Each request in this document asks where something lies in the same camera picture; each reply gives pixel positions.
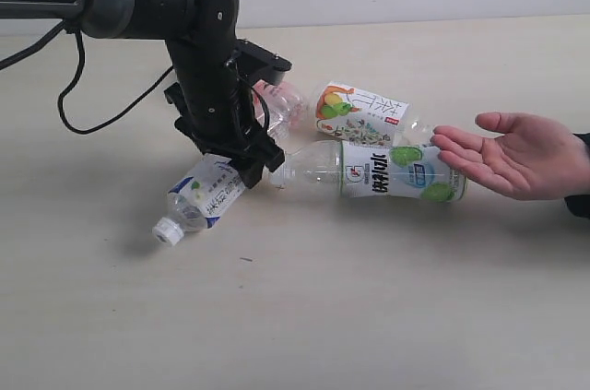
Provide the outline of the black sleeve forearm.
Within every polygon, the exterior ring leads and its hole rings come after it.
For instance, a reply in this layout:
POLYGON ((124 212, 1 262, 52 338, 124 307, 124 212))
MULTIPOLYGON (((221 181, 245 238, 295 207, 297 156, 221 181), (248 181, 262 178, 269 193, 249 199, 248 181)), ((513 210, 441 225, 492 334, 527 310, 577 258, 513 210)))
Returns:
POLYGON ((564 201, 568 210, 577 218, 589 219, 589 134, 574 135, 568 156, 572 163, 572 186, 564 201))

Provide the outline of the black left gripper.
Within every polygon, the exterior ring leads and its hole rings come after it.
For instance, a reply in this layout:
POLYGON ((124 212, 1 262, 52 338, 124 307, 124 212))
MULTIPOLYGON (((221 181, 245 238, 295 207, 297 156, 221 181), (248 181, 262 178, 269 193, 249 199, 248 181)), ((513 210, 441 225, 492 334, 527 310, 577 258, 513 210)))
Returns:
POLYGON ((254 117, 253 96, 240 74, 238 41, 188 38, 165 41, 183 95, 183 131, 204 153, 230 158, 243 184, 256 187, 263 164, 275 172, 285 152, 254 117))

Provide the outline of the person's open hand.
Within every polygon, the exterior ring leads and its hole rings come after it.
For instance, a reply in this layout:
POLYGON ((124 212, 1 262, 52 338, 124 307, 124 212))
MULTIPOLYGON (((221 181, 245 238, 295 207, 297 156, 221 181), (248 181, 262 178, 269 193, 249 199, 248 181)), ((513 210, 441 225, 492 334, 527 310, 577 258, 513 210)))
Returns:
POLYGON ((475 123, 485 137, 450 126, 434 128, 431 143, 449 167, 491 191, 520 201, 564 199, 572 186, 574 133, 534 114, 484 112, 475 123))

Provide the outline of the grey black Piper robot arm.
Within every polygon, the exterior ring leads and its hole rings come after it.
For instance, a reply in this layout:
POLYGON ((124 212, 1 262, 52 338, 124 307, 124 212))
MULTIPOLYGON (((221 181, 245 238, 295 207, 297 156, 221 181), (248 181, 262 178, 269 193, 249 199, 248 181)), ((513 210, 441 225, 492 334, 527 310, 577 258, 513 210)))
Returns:
POLYGON ((178 113, 176 129, 203 153, 226 157, 247 187, 285 160, 258 120, 255 85, 279 84, 291 64, 236 35, 239 0, 1 0, 4 19, 55 19, 30 47, 1 63, 10 67, 39 52, 61 32, 78 41, 163 41, 176 83, 165 92, 178 113))

